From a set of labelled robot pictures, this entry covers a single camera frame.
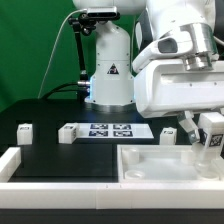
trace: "warning label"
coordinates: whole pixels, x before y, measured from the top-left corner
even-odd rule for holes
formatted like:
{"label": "warning label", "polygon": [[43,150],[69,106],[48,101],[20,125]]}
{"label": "warning label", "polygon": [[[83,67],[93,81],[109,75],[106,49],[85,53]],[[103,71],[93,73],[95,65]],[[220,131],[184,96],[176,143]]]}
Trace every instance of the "warning label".
{"label": "warning label", "polygon": [[115,64],[113,64],[111,66],[111,68],[109,69],[108,73],[107,74],[110,74],[110,75],[119,75],[119,72],[117,70],[117,67]]}

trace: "black cable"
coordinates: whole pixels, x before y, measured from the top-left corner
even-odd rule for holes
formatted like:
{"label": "black cable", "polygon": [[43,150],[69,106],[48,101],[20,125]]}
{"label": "black cable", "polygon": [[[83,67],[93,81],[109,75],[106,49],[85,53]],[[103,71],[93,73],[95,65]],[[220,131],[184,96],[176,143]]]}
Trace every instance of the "black cable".
{"label": "black cable", "polygon": [[44,96],[41,97],[41,99],[47,99],[50,95],[52,95],[53,93],[68,87],[68,86],[78,86],[78,84],[76,82],[70,82],[70,83],[65,83],[62,84],[60,86],[55,87],[54,89],[52,89],[50,92],[46,93]]}

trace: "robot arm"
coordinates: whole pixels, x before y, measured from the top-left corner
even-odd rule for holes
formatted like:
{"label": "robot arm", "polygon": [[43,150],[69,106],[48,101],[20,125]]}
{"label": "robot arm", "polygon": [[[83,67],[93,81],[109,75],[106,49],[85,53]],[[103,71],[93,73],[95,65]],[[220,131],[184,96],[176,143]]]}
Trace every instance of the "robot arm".
{"label": "robot arm", "polygon": [[[224,63],[217,61],[213,37],[217,2],[147,0],[152,43],[133,62],[136,105],[143,117],[224,107]],[[140,25],[137,31],[143,38]]]}

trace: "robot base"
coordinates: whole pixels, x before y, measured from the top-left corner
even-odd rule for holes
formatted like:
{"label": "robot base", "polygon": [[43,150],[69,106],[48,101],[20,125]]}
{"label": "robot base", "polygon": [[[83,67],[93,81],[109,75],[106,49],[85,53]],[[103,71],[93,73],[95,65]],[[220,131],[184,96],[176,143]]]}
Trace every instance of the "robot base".
{"label": "robot base", "polygon": [[88,102],[88,100],[85,100],[85,106],[87,109],[92,109],[96,111],[106,112],[106,113],[121,113],[121,112],[127,112],[127,111],[133,111],[136,110],[136,104],[131,103],[127,105],[100,105],[92,102]]}

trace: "metal bracket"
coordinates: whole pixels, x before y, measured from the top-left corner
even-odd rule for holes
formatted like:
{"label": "metal bracket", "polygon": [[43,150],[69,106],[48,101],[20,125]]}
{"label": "metal bracket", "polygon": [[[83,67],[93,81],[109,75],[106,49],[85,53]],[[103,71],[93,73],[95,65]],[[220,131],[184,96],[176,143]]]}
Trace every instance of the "metal bracket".
{"label": "metal bracket", "polygon": [[197,125],[194,123],[192,111],[183,111],[177,116],[180,126],[188,133],[191,144],[200,142],[200,134]]}

